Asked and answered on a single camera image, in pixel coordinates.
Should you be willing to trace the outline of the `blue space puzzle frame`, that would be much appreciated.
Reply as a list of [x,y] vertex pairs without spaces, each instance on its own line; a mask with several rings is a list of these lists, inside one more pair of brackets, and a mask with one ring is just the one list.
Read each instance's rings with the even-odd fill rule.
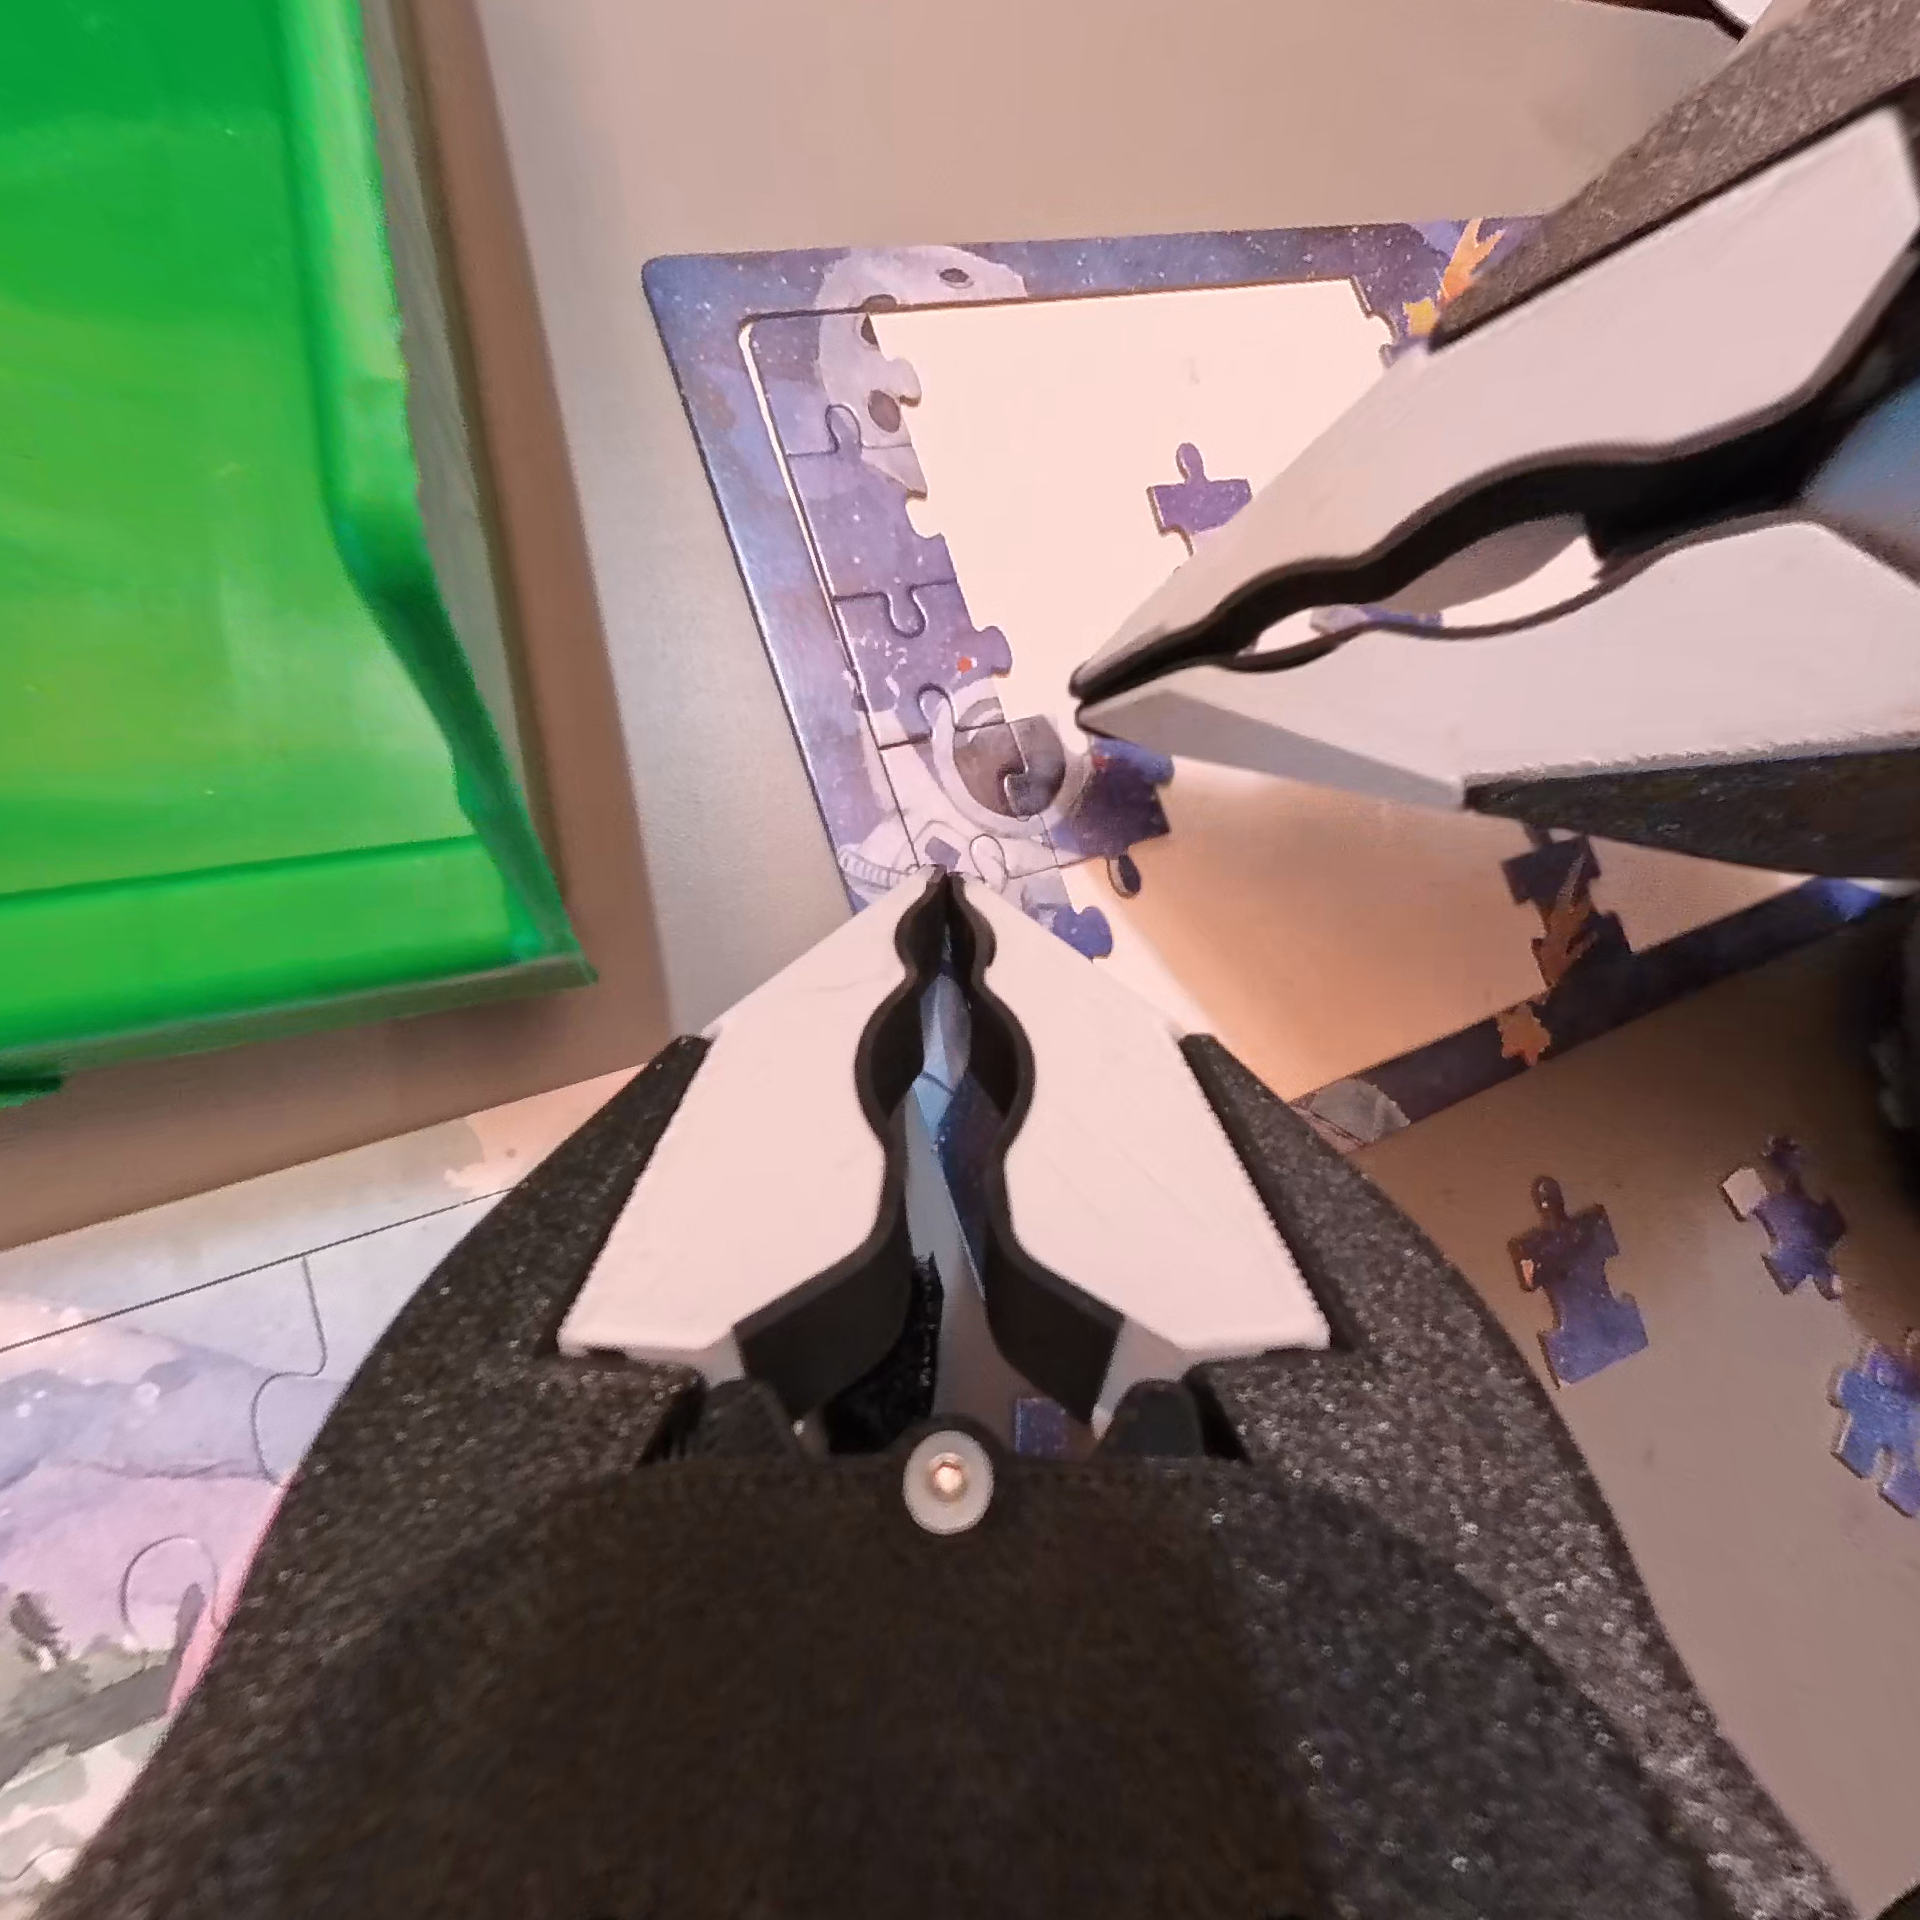
[[[914,523],[948,543],[967,609],[1008,640],[1004,704],[1051,717],[1084,748],[1091,735],[1067,690],[1077,660],[1102,615],[1190,558],[1156,530],[1146,489],[1178,478],[1173,452],[1194,443],[1210,474],[1240,474],[1256,492],[1384,370],[1393,330],[1379,307],[1399,295],[1396,269],[1414,246],[1401,227],[664,255],[645,266],[856,906],[922,867],[863,896],[839,864],[841,847],[885,810],[877,748],[856,717],[745,327],[873,312],[877,344],[919,384],[906,410],[924,473]],[[1072,893],[1114,927],[1114,952],[1083,956],[1173,1023],[1273,1070],[1346,1151],[1903,891],[1884,876],[1766,875],[1593,842],[1594,900],[1621,917],[1633,955],[1550,996],[1530,950],[1538,915],[1510,897],[1501,875],[1526,850],[1523,826],[1195,759],[1173,765],[1160,788],[1169,831],[1132,848],[1139,897],[1118,897],[1102,860],[1067,867]]]

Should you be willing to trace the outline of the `green plastic bin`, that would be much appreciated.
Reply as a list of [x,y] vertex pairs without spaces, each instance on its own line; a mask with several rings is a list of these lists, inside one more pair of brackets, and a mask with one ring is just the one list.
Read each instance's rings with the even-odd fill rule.
[[405,4],[5,4],[2,1082],[592,978]]

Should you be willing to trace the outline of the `plain purple puzzle piece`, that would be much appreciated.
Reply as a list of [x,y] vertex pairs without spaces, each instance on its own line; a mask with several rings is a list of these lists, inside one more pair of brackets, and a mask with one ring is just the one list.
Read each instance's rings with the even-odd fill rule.
[[1250,503],[1254,489],[1240,474],[1210,474],[1194,443],[1176,447],[1173,466],[1178,478],[1150,484],[1146,498],[1156,530],[1194,556]]

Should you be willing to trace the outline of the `blue puzzle piece white corner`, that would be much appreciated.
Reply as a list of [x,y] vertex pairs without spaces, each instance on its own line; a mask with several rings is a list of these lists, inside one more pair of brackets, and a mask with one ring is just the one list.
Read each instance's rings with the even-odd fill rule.
[[1764,1270],[1779,1293],[1812,1289],[1827,1302],[1839,1302],[1845,1279],[1836,1250],[1845,1236],[1845,1213],[1808,1187],[1808,1153],[1783,1135],[1766,1138],[1760,1160],[1733,1169],[1720,1193],[1735,1219],[1760,1221],[1769,1246]]

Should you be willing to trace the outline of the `joined comet star puzzle pieces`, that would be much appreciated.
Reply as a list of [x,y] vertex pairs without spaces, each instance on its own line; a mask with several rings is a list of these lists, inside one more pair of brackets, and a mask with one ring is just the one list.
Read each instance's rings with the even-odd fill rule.
[[1526,220],[1491,221],[1482,214],[1461,224],[1401,227],[1414,246],[1409,265],[1396,269],[1399,295],[1379,307],[1393,330],[1379,350],[1383,364],[1390,366],[1410,352],[1423,352],[1448,307],[1476,286],[1476,278],[1491,269],[1491,260],[1512,252],[1527,227]]

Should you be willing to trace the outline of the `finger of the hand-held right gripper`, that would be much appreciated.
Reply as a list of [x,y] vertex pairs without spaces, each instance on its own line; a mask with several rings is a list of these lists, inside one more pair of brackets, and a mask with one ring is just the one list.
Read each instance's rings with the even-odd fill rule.
[[1115,697],[1321,606],[1390,606],[1593,473],[1783,419],[1859,350],[1916,241],[1911,132],[1875,109],[1464,337],[1401,358],[1072,678]]
[[1918,587],[1839,531],[1684,543],[1538,626],[1363,628],[1271,671],[1194,663],[1080,725],[1160,755],[1418,806],[1510,781],[1916,745]]

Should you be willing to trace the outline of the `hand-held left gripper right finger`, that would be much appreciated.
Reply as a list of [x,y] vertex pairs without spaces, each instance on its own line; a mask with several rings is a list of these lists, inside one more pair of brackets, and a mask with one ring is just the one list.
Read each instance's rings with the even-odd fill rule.
[[1185,1031],[1000,896],[955,879],[989,1329],[1075,1418],[1141,1382],[1326,1351],[1308,1286],[1185,1049]]

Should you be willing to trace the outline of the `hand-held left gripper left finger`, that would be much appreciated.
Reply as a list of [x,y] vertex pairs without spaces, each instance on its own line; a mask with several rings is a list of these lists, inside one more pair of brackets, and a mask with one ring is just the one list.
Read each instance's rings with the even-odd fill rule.
[[914,1291],[905,1108],[945,930],[948,876],[914,871],[710,1023],[561,1353],[770,1389],[847,1389],[887,1356]]

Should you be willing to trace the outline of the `pink dinosaur puzzle board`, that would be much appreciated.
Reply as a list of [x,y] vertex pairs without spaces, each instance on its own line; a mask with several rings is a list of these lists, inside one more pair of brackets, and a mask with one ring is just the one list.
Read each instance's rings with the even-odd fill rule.
[[629,1078],[5,1253],[5,1916],[35,1916],[133,1785],[398,1311]]

